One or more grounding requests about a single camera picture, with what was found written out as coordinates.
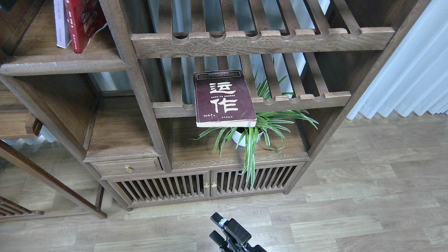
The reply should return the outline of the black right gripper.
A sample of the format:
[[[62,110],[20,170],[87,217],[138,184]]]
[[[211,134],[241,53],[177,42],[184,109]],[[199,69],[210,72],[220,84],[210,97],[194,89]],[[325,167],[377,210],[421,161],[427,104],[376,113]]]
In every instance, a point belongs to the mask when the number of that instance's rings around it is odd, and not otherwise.
[[[225,219],[215,212],[211,216],[211,221],[215,223],[226,235],[224,239],[217,231],[210,233],[209,237],[218,245],[221,252],[266,252],[260,245],[251,247],[248,241],[251,234],[243,228],[235,219]]]

